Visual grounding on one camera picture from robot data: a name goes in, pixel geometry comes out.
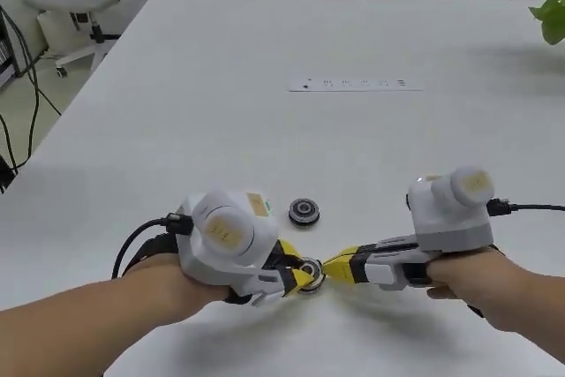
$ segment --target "table surface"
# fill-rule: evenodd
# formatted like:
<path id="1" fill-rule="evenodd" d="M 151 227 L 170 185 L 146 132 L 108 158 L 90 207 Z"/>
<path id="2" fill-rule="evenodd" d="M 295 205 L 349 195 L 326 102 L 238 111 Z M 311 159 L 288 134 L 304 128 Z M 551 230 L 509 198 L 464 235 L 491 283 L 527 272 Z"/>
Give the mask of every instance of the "table surface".
<path id="1" fill-rule="evenodd" d="M 543 42 L 527 10 L 538 3 L 150 1 L 0 199 L 0 309 L 109 277 L 132 230 L 216 187 L 267 193 L 281 238 L 321 259 L 411 233 L 410 181 L 462 164 L 489 170 L 502 197 L 563 203 L 565 56 Z M 304 76 L 425 90 L 289 93 Z M 299 197 L 320 204 L 308 232 L 285 219 Z M 564 226 L 544 212 L 493 221 L 508 256 L 557 275 Z M 108 376 L 303 373 L 562 367 L 460 302 L 329 284 L 259 310 L 211 305 L 146 337 Z"/>

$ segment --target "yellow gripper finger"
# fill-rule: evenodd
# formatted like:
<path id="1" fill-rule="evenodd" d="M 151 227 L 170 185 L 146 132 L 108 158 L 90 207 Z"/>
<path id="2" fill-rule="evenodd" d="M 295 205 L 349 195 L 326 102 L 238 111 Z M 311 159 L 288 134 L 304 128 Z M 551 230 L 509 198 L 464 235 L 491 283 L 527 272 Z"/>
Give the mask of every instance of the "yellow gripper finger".
<path id="1" fill-rule="evenodd" d="M 346 283 L 368 283 L 365 264 L 374 245 L 352 246 L 323 264 L 323 272 L 330 278 Z"/>

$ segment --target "white power strip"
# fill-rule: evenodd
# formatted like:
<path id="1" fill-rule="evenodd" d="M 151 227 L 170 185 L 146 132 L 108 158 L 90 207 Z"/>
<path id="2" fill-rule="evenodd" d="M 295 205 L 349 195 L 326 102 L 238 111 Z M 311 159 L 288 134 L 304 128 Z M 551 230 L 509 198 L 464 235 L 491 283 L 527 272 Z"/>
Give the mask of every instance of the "white power strip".
<path id="1" fill-rule="evenodd" d="M 290 92 L 406 92 L 424 90 L 405 79 L 294 79 Z"/>

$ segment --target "black cable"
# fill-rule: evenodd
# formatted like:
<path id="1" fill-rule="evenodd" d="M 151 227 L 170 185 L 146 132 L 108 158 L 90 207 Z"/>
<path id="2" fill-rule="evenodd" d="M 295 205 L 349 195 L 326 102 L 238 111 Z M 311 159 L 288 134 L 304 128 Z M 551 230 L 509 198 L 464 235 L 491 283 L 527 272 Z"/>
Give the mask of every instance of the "black cable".
<path id="1" fill-rule="evenodd" d="M 2 114 L 0 114 L 0 121 L 2 122 L 2 127 L 4 128 L 4 134 L 6 136 L 6 144 L 8 145 L 8 154 L 10 155 L 10 161 L 13 168 L 13 171 L 16 175 L 18 175 L 18 165 L 16 164 L 16 158 L 14 157 L 14 151 L 11 148 L 11 139 L 10 139 L 10 132 L 8 132 L 8 124 L 6 123 Z"/>
<path id="2" fill-rule="evenodd" d="M 34 132 L 35 132 L 35 123 L 37 120 L 37 115 L 39 113 L 40 107 L 40 95 L 47 101 L 49 106 L 59 115 L 61 116 L 61 111 L 53 104 L 53 102 L 48 98 L 48 96 L 40 89 L 39 81 L 37 79 L 37 69 L 35 67 L 34 58 L 32 57 L 31 51 L 29 50 L 29 46 L 27 45 L 26 38 L 22 34 L 21 30 L 19 29 L 18 25 L 14 22 L 14 20 L 10 17 L 8 12 L 0 5 L 0 13 L 4 15 L 5 19 L 10 24 L 11 29 L 18 37 L 19 46 L 22 49 L 24 62 L 26 65 L 26 74 L 29 78 L 29 81 L 32 83 L 34 87 L 34 94 L 35 94 L 35 105 L 34 105 L 34 113 L 32 115 L 32 121 L 29 127 L 29 135 L 27 141 L 27 158 L 20 164 L 14 164 L 14 172 L 18 174 L 18 169 L 26 165 L 29 158 L 32 156 L 33 147 L 34 147 Z"/>
<path id="3" fill-rule="evenodd" d="M 563 211 L 565 212 L 565 207 L 561 205 L 539 205 L 539 204 L 529 204 L 529 205 L 517 205 L 515 203 L 510 203 L 506 199 L 494 198 L 489 200 L 486 204 L 486 210 L 490 216 L 501 216 L 510 215 L 516 211 L 524 210 L 545 210 L 545 211 Z"/>
<path id="4" fill-rule="evenodd" d="M 27 158 L 23 163 L 26 163 L 32 155 L 33 145 L 34 145 L 34 131 L 35 131 L 35 121 L 37 120 L 37 113 L 39 112 L 39 102 L 40 102 L 40 95 L 39 95 L 39 87 L 37 84 L 37 70 L 35 69 L 35 64 L 33 57 L 29 51 L 29 47 L 27 46 L 26 39 L 24 35 L 21 33 L 21 30 L 16 25 L 14 20 L 10 17 L 8 12 L 0 6 L 0 12 L 4 15 L 8 24 L 10 24 L 11 29 L 14 33 L 18 36 L 19 46 L 23 51 L 24 62 L 26 64 L 27 69 L 27 77 L 31 81 L 32 85 L 34 86 L 35 91 L 35 106 L 34 106 L 34 114 L 32 115 L 32 121 L 29 126 L 29 136 L 28 136 L 28 143 L 27 143 Z"/>
<path id="5" fill-rule="evenodd" d="M 47 95 L 45 95 L 43 93 L 43 90 L 39 89 L 39 93 L 41 96 L 43 96 L 43 99 L 45 99 L 47 101 L 47 103 L 51 106 L 51 108 L 53 108 L 53 110 L 56 112 L 57 115 L 61 116 L 61 111 L 59 109 L 57 109 L 57 107 L 53 104 L 53 102 L 50 100 L 50 98 L 47 97 Z"/>
<path id="6" fill-rule="evenodd" d="M 510 205 L 510 209 L 512 210 L 512 212 L 521 211 L 521 210 L 525 210 L 525 209 L 546 210 L 546 211 L 565 211 L 565 207 L 562 207 L 561 205 L 537 205 L 537 204 Z"/>
<path id="7" fill-rule="evenodd" d="M 157 225 L 167 225 L 168 220 L 166 218 L 159 218 L 157 220 L 151 220 L 145 224 L 138 227 L 124 242 L 120 252 L 117 253 L 116 261 L 114 262 L 114 268 L 112 269 L 112 280 L 119 277 L 120 267 L 122 265 L 122 260 L 124 260 L 125 253 L 132 245 L 133 241 L 145 230 L 155 227 Z"/>

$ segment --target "wrist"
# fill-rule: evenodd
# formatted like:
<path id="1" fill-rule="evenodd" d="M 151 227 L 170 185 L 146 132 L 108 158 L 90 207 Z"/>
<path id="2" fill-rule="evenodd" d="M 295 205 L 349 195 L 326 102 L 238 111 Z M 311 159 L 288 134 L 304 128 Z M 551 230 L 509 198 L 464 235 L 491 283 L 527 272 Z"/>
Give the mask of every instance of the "wrist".
<path id="1" fill-rule="evenodd" d="M 513 264 L 516 269 L 512 271 L 512 278 L 507 280 L 506 287 L 502 287 L 491 295 L 491 302 L 487 304 L 489 321 L 495 328 L 502 331 L 520 333 L 520 326 L 528 320 L 528 302 L 531 299 L 531 288 L 537 283 L 538 275 Z"/>

